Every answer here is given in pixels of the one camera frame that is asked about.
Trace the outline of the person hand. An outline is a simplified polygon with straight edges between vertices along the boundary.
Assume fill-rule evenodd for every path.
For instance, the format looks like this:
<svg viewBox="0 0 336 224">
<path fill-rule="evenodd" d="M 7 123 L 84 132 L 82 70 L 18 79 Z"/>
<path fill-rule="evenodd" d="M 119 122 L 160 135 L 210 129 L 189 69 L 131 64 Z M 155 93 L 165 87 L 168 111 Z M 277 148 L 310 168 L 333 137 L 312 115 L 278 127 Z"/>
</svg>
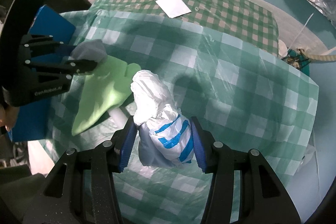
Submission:
<svg viewBox="0 0 336 224">
<path fill-rule="evenodd" d="M 18 107 L 8 106 L 5 109 L 3 106 L 0 106 L 1 127 L 4 127 L 7 132 L 11 131 L 16 124 L 18 113 Z"/>
</svg>

